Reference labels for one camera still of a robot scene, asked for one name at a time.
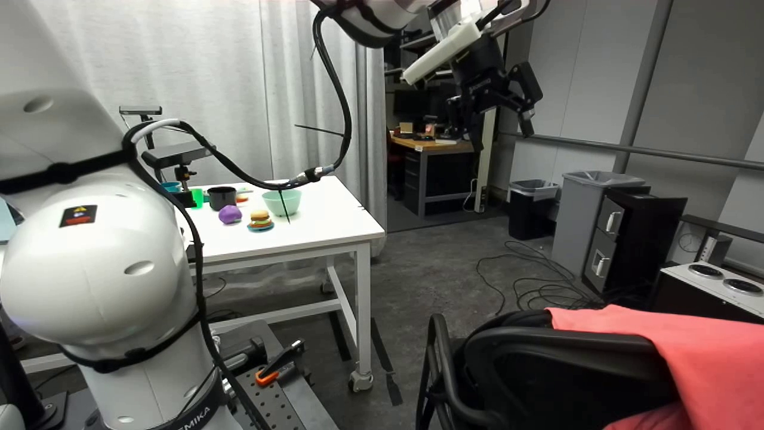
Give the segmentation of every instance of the metal frame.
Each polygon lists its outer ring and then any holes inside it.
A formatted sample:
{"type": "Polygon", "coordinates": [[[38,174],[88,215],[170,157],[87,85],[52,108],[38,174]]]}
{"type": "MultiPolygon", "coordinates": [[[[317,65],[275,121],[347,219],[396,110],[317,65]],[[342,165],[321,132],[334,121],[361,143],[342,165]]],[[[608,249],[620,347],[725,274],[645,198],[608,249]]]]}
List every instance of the metal frame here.
{"type": "MultiPolygon", "coordinates": [[[[359,242],[350,247],[342,243],[342,247],[322,247],[322,249],[311,249],[311,250],[290,250],[290,254],[262,256],[262,258],[206,263],[206,273],[232,273],[232,269],[242,269],[242,268],[260,268],[260,264],[278,264],[278,263],[290,263],[290,260],[327,258],[324,269],[327,269],[329,285],[337,294],[337,298],[329,298],[329,300],[315,300],[307,305],[292,305],[292,309],[281,309],[281,310],[273,310],[273,312],[212,323],[212,330],[224,335],[224,331],[232,331],[232,330],[250,324],[250,323],[278,324],[278,323],[301,321],[301,318],[311,318],[311,315],[342,312],[343,323],[350,331],[350,340],[355,343],[355,371],[350,373],[350,390],[353,392],[369,390],[374,381],[374,377],[373,377],[373,331],[369,331],[373,330],[369,249],[373,249],[369,242],[359,242]],[[355,312],[350,309],[350,300],[349,300],[343,285],[342,285],[337,268],[334,268],[334,256],[347,256],[347,254],[350,254],[355,260],[355,312]]],[[[51,356],[22,361],[22,366],[29,374],[34,374],[34,373],[46,373],[46,371],[56,371],[56,368],[67,368],[73,364],[69,359],[64,359],[61,353],[51,353],[51,356]]]]}
{"type": "Polygon", "coordinates": [[[540,137],[540,134],[533,138],[522,138],[522,146],[527,146],[527,143],[588,149],[588,150],[602,150],[602,152],[638,152],[638,155],[649,155],[649,157],[668,157],[668,161],[682,161],[682,163],[764,172],[764,163],[757,163],[757,161],[730,161],[730,157],[714,157],[714,155],[682,152],[682,150],[657,150],[657,149],[645,149],[645,146],[612,146],[612,143],[575,141],[575,138],[540,137]]]}
{"type": "Polygon", "coordinates": [[[466,192],[466,193],[438,193],[438,196],[430,196],[427,193],[430,157],[453,155],[453,152],[417,152],[417,155],[421,155],[421,187],[417,187],[416,215],[424,217],[427,215],[427,204],[463,200],[463,198],[467,198],[472,193],[472,192],[466,192]]]}

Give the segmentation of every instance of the sticker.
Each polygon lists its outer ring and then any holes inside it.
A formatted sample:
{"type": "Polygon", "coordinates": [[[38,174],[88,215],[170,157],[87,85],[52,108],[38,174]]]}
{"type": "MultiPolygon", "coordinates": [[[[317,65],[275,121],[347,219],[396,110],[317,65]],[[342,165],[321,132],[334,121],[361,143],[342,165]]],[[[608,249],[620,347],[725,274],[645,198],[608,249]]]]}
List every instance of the sticker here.
{"type": "Polygon", "coordinates": [[[97,205],[73,205],[64,211],[60,226],[93,225],[97,205]]]}

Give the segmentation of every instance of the red cloth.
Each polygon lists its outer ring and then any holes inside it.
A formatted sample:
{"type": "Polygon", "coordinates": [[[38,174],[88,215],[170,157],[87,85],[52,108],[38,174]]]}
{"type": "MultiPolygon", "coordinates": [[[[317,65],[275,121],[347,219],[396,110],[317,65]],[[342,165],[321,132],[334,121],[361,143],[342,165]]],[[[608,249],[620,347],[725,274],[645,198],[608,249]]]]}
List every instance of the red cloth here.
{"type": "Polygon", "coordinates": [[[764,324],[620,305],[549,310],[557,330],[646,337],[668,364],[694,430],[764,428],[764,324]]]}
{"type": "Polygon", "coordinates": [[[661,409],[615,421],[605,430],[692,430],[692,426],[680,404],[666,404],[661,409]]]}

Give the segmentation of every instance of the cable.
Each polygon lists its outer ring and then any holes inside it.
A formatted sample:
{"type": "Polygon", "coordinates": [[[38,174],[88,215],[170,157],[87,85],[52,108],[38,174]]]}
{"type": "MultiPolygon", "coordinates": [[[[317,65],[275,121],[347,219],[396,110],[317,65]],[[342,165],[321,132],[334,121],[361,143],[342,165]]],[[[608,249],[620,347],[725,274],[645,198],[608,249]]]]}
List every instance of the cable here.
{"type": "MultiPolygon", "coordinates": [[[[165,192],[165,187],[161,187],[161,183],[144,170],[144,165],[139,163],[139,150],[136,150],[136,146],[134,146],[131,138],[134,138],[140,129],[146,129],[146,127],[150,127],[150,125],[139,125],[139,127],[130,129],[130,132],[125,134],[125,138],[121,138],[121,149],[130,150],[130,152],[134,152],[134,157],[130,161],[130,168],[131,168],[131,172],[134,172],[146,187],[150,187],[156,193],[161,193],[165,200],[170,200],[170,204],[182,212],[182,217],[187,219],[188,231],[192,231],[192,243],[194,243],[194,247],[192,247],[192,249],[194,249],[194,260],[195,260],[195,264],[194,264],[194,269],[195,269],[195,280],[194,280],[194,281],[195,281],[195,312],[199,312],[199,327],[201,327],[206,349],[208,349],[212,364],[214,364],[214,366],[221,371],[221,374],[229,379],[236,399],[242,402],[247,415],[250,417],[250,426],[266,430],[266,428],[267,428],[266,417],[260,415],[260,411],[256,409],[256,404],[247,397],[242,381],[238,381],[236,374],[227,368],[227,364],[224,364],[224,359],[220,356],[218,343],[214,343],[214,340],[212,340],[212,330],[211,330],[211,323],[208,323],[208,303],[206,303],[206,294],[204,294],[204,276],[206,276],[206,274],[204,274],[204,260],[206,260],[206,258],[204,258],[204,242],[201,242],[199,226],[195,226],[194,217],[188,215],[188,211],[187,211],[180,200],[174,200],[174,198],[165,192]]],[[[182,125],[180,129],[188,132],[192,137],[201,137],[201,134],[195,134],[195,129],[188,127],[188,125],[182,125]]]]}
{"type": "MultiPolygon", "coordinates": [[[[515,0],[503,0],[503,3],[498,3],[491,12],[486,12],[483,18],[477,18],[477,28],[485,28],[485,26],[489,26],[507,8],[512,8],[515,0]]],[[[514,28],[519,28],[519,26],[522,26],[522,23],[527,23],[527,21],[535,21],[535,18],[540,18],[546,10],[549,10],[549,3],[551,0],[546,0],[535,15],[531,15],[527,18],[520,18],[514,28]]]]}
{"type": "Polygon", "coordinates": [[[491,285],[486,280],[485,263],[489,263],[489,260],[515,260],[515,263],[526,263],[526,264],[540,264],[553,274],[553,280],[551,276],[515,276],[512,281],[515,309],[520,309],[520,310],[535,309],[538,300],[544,300],[544,305],[560,305],[560,309],[599,305],[595,298],[596,294],[595,295],[584,294],[582,285],[577,281],[577,276],[571,269],[565,269],[563,264],[546,258],[541,250],[538,250],[533,247],[507,242],[503,254],[479,258],[475,264],[475,273],[483,280],[483,285],[502,295],[502,303],[494,310],[494,318],[503,312],[509,295],[503,294],[503,288],[498,288],[497,285],[491,285]],[[527,291],[520,291],[522,281],[535,281],[535,285],[527,291]]]}
{"type": "Polygon", "coordinates": [[[51,385],[52,379],[58,379],[58,377],[61,377],[61,374],[67,374],[72,371],[73,368],[58,371],[58,373],[48,374],[46,379],[41,379],[38,385],[34,385],[34,390],[41,392],[46,385],[51,385]]]}
{"type": "Polygon", "coordinates": [[[182,405],[182,411],[173,417],[170,428],[176,426],[176,421],[187,414],[187,409],[195,402],[195,397],[204,392],[204,387],[208,385],[208,379],[214,374],[218,366],[212,366],[208,371],[208,374],[195,385],[194,395],[187,399],[187,404],[182,405]]]}
{"type": "Polygon", "coordinates": [[[322,129],[322,127],[311,127],[311,125],[294,125],[294,127],[307,129],[307,132],[317,132],[317,134],[329,134],[329,137],[343,137],[343,134],[340,134],[334,129],[322,129]]]}
{"type": "Polygon", "coordinates": [[[218,294],[221,294],[227,286],[229,286],[229,280],[227,276],[218,276],[218,280],[221,280],[221,286],[218,286],[212,294],[208,294],[206,298],[212,298],[212,295],[218,295],[218,294]]]}
{"type": "Polygon", "coordinates": [[[329,80],[334,85],[334,94],[340,98],[340,108],[342,108],[342,119],[343,119],[343,132],[342,132],[342,149],[340,149],[340,157],[334,161],[332,170],[340,170],[340,165],[343,163],[349,149],[350,149],[350,138],[353,138],[353,118],[350,118],[350,104],[349,104],[349,98],[342,88],[342,80],[337,77],[337,69],[332,65],[332,57],[329,57],[329,49],[327,49],[327,43],[324,43],[324,35],[322,35],[322,21],[327,18],[327,15],[321,10],[313,18],[313,40],[315,40],[315,49],[317,49],[317,57],[322,59],[327,75],[329,75],[329,80]]]}
{"type": "Polygon", "coordinates": [[[494,288],[494,291],[502,295],[498,309],[494,310],[494,318],[497,318],[497,315],[503,312],[507,294],[485,276],[483,263],[486,263],[486,260],[497,260],[497,258],[479,258],[479,260],[475,263],[475,273],[477,273],[477,276],[483,280],[485,286],[494,288]]]}

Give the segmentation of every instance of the black chair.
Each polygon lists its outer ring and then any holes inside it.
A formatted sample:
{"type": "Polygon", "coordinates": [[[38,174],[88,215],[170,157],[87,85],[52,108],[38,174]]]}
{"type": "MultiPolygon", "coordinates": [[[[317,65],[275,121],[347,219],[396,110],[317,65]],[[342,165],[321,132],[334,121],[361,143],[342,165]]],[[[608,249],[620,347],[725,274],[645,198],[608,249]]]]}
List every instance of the black chair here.
{"type": "Polygon", "coordinates": [[[451,340],[430,318],[416,428],[602,430],[677,402],[663,359],[645,337],[551,330],[546,310],[514,312],[451,340]]]}

